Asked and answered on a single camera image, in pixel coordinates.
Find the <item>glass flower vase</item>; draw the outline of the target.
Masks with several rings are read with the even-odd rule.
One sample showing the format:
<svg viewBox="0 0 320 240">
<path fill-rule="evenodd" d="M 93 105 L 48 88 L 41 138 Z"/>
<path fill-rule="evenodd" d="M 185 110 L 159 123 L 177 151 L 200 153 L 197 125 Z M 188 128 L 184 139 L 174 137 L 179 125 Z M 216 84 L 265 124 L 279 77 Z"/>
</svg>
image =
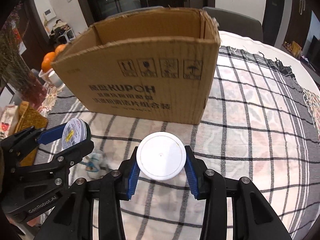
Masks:
<svg viewBox="0 0 320 240">
<path fill-rule="evenodd" d="M 6 70 L 8 83 L 16 90 L 22 101 L 38 109 L 47 96 L 46 88 L 26 66 L 25 62 L 9 66 Z"/>
</svg>

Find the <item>small white blue figurine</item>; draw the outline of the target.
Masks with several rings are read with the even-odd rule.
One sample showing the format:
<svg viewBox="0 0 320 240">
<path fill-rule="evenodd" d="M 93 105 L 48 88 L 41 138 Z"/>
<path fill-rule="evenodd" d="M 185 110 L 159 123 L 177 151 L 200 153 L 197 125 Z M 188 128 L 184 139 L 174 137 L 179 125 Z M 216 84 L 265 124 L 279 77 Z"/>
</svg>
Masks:
<svg viewBox="0 0 320 240">
<path fill-rule="evenodd" d="M 85 156 L 85 166 L 90 179 L 100 179 L 109 171 L 106 155 L 98 149 Z"/>
</svg>

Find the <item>small white cylinder bottle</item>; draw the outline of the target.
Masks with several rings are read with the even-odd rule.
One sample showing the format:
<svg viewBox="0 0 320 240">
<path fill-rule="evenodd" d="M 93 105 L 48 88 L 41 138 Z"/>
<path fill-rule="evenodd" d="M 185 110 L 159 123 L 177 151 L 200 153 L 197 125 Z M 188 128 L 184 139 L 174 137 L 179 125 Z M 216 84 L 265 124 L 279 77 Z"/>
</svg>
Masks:
<svg viewBox="0 0 320 240">
<path fill-rule="evenodd" d="M 63 85 L 62 80 L 59 78 L 59 76 L 56 74 L 56 72 L 54 70 L 52 70 L 48 74 L 48 78 L 56 88 L 59 88 Z"/>
</svg>

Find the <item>grey chair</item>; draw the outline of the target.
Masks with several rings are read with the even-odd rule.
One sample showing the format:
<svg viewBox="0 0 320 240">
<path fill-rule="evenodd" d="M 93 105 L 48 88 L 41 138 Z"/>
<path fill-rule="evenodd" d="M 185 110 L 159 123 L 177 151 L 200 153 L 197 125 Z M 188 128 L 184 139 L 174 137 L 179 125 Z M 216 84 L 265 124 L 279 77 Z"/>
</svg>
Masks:
<svg viewBox="0 0 320 240">
<path fill-rule="evenodd" d="M 216 19 L 219 24 L 219 30 L 263 42 L 263 28 L 255 18 L 212 7 L 203 7 L 203 10 Z"/>
<path fill-rule="evenodd" d="M 144 7 L 144 8 L 133 9 L 133 10 L 119 12 L 117 14 L 108 16 L 106 19 L 115 18 L 115 17 L 119 17 L 119 16 L 124 16 L 124 15 L 127 15 L 127 14 L 134 14 L 134 13 L 148 11 L 148 10 L 156 10 L 156 9 L 164 9 L 164 7 L 163 6 L 154 6 L 154 7 Z"/>
</svg>

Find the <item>white lid round jar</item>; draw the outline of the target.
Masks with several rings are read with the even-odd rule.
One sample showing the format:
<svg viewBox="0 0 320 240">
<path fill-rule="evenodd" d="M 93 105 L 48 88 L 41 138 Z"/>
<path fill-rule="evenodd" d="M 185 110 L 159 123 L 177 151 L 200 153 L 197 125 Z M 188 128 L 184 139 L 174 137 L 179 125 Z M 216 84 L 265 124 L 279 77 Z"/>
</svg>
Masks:
<svg viewBox="0 0 320 240">
<path fill-rule="evenodd" d="M 184 144 L 168 132 L 155 132 L 145 137 L 137 148 L 140 170 L 150 179 L 169 180 L 184 168 L 187 154 Z"/>
</svg>

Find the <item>grey chair left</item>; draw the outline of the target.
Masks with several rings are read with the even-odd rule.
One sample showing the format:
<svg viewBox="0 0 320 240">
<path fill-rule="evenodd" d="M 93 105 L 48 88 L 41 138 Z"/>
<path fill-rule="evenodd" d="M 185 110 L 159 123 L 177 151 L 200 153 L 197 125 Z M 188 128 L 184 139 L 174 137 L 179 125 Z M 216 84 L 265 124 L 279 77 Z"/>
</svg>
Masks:
<svg viewBox="0 0 320 240">
<path fill-rule="evenodd" d="M 117 14 L 108 16 L 106 19 L 115 18 L 115 17 L 119 17 L 119 16 L 124 16 L 124 15 L 127 15 L 127 14 L 134 14 L 134 13 L 148 11 L 148 10 L 156 10 L 156 9 L 164 9 L 164 7 L 163 6 L 154 6 L 154 7 L 144 7 L 144 8 L 133 9 L 133 10 L 119 12 Z"/>
</svg>

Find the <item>white shoe rack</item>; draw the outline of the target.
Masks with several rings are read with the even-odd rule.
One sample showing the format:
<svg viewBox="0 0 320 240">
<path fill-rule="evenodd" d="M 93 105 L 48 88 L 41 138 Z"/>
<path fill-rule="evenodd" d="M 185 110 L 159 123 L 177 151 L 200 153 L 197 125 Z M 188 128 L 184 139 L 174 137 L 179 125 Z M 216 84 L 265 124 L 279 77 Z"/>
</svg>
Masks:
<svg viewBox="0 0 320 240">
<path fill-rule="evenodd" d="M 59 44 L 67 44 L 74 39 L 75 39 L 75 34 L 72 29 L 69 29 L 57 38 L 57 42 Z"/>
</svg>

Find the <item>dark wooden door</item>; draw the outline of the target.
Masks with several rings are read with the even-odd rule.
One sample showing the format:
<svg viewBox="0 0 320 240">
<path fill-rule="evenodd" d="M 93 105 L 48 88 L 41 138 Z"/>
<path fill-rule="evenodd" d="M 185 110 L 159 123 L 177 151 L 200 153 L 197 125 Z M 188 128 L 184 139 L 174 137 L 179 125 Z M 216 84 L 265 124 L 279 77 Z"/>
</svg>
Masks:
<svg viewBox="0 0 320 240">
<path fill-rule="evenodd" d="M 312 10 L 306 0 L 292 0 L 291 14 L 284 41 L 304 47 L 311 23 Z"/>
</svg>

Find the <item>orange fruit front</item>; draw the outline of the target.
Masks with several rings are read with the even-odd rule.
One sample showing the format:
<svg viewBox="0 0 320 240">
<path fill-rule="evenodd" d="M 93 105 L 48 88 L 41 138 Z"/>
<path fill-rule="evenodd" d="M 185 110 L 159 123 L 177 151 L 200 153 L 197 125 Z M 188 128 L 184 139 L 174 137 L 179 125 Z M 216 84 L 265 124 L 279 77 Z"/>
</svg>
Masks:
<svg viewBox="0 0 320 240">
<path fill-rule="evenodd" d="M 43 61 L 41 63 L 41 69 L 44 73 L 51 70 L 52 68 L 51 63 L 55 59 L 55 56 L 56 56 L 56 53 L 54 51 L 49 52 L 44 56 Z"/>
</svg>

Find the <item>checkered grey white cloth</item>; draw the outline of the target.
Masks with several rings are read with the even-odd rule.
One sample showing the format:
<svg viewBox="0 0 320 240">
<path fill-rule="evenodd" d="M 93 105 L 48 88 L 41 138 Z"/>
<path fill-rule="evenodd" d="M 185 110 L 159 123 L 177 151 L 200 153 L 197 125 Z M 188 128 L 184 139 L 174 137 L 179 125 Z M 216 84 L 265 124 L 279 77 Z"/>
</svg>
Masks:
<svg viewBox="0 0 320 240">
<path fill-rule="evenodd" d="M 250 178 L 292 239 L 303 239 L 319 216 L 319 133 L 304 89 L 279 58 L 221 47 L 198 125 L 93 113 L 64 88 L 47 115 L 48 128 L 84 120 L 110 169 L 147 135 L 172 133 L 224 177 Z M 141 173 L 136 194 L 121 204 L 126 237 L 199 239 L 204 205 L 190 193 L 184 171 L 165 182 Z"/>
</svg>

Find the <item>brown cardboard box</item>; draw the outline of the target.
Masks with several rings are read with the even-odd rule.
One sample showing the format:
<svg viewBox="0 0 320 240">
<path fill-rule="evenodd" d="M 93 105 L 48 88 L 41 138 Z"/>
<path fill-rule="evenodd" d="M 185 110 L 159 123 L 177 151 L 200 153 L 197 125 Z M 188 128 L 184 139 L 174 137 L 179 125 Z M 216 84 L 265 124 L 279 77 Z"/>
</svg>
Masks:
<svg viewBox="0 0 320 240">
<path fill-rule="evenodd" d="M 52 66 L 89 111 L 196 125 L 219 48 L 218 24 L 206 11 L 160 8 L 91 25 Z"/>
</svg>

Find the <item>orange fruit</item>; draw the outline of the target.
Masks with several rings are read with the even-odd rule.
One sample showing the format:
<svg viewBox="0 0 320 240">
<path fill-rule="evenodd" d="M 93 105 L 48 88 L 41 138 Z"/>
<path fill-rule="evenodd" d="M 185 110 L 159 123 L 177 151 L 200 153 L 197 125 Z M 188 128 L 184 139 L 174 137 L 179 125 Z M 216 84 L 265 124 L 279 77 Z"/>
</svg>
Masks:
<svg viewBox="0 0 320 240">
<path fill-rule="evenodd" d="M 59 55 L 67 46 L 67 44 L 60 44 L 55 48 L 55 55 Z"/>
<path fill-rule="evenodd" d="M 41 63 L 41 69 L 44 73 L 51 70 L 52 68 L 51 63 L 55 59 L 55 56 L 56 56 L 56 53 L 54 51 L 49 52 L 44 56 L 43 61 Z"/>
</svg>

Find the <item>orange fruit top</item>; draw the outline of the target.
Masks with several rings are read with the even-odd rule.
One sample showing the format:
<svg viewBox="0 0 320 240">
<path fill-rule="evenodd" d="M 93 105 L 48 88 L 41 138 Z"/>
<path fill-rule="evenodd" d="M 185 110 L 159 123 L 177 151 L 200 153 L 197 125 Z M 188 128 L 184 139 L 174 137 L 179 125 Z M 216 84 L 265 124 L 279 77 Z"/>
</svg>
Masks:
<svg viewBox="0 0 320 240">
<path fill-rule="evenodd" d="M 60 44 L 55 48 L 55 55 L 59 55 L 67 46 L 67 44 Z"/>
</svg>

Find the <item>round blue label tin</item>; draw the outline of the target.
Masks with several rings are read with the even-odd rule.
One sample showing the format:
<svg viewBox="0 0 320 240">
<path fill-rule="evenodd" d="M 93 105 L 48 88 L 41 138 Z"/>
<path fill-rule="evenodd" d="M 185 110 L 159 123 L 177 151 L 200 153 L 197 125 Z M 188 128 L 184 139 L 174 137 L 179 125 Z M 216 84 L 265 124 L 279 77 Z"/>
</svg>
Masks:
<svg viewBox="0 0 320 240">
<path fill-rule="evenodd" d="M 89 126 L 84 120 L 72 118 L 67 122 L 62 133 L 62 149 L 66 150 L 89 138 Z"/>
</svg>

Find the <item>printed fabric tissue pouch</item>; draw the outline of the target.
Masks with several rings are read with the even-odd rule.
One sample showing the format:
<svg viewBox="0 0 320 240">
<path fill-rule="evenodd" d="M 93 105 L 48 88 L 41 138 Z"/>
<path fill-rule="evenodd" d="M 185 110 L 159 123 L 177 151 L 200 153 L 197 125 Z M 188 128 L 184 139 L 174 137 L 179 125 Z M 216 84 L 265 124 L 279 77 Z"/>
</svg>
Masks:
<svg viewBox="0 0 320 240">
<path fill-rule="evenodd" d="M 8 105 L 4 108 L 1 116 L 1 140 L 14 134 L 15 127 L 19 121 L 18 106 Z"/>
</svg>

